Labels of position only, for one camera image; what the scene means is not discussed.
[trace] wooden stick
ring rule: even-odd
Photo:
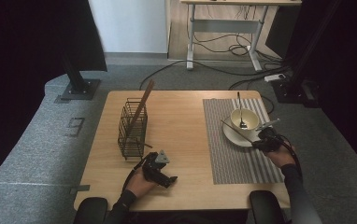
[[[132,132],[133,127],[135,126],[138,116],[140,116],[141,110],[143,109],[144,105],[146,104],[147,99],[150,96],[150,93],[152,91],[154,84],[155,84],[154,81],[150,80],[149,85],[147,86],[146,90],[144,91],[144,94],[143,94],[143,97],[141,98],[140,104],[138,105],[138,108],[137,108],[135,114],[133,115],[132,121],[129,124],[128,131],[126,134],[127,137],[130,136],[130,133]]]
[[[240,136],[242,136],[244,139],[248,140],[250,143],[253,143],[248,137],[246,137],[245,135],[243,135],[242,133],[240,133],[238,130],[236,130],[235,128],[231,127],[231,125],[225,123],[222,119],[221,122],[224,123],[226,126],[228,126],[230,129],[234,130],[237,134],[239,134]]]

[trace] bowl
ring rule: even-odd
[[[252,110],[242,108],[242,119],[243,122],[246,123],[248,129],[243,130],[240,128],[240,109],[235,109],[231,113],[231,124],[232,126],[238,130],[240,133],[249,133],[254,131],[258,125],[260,124],[260,119],[258,118],[257,114],[254,113]]]

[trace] gray placemat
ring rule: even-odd
[[[283,182],[283,175],[264,154],[252,147],[238,147],[224,135],[221,119],[239,108],[237,99],[204,99],[207,138],[214,184]],[[242,99],[242,107],[254,111],[261,123],[269,121],[261,99]]]

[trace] sleeve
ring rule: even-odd
[[[103,222],[104,224],[120,224],[129,213],[130,205],[136,200],[134,193],[124,190],[119,200],[112,206],[111,212]]]
[[[294,164],[281,167],[284,183],[289,193],[293,224],[318,224],[321,219],[307,196],[302,177]]]

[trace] white desk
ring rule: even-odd
[[[190,43],[187,51],[187,69],[193,69],[193,34],[194,32],[255,34],[251,45],[247,46],[249,56],[256,71],[261,71],[260,62],[255,52],[260,33],[263,29],[268,6],[300,6],[301,0],[180,0],[191,6]],[[198,20],[195,18],[196,5],[240,5],[264,6],[262,16],[257,21]]]

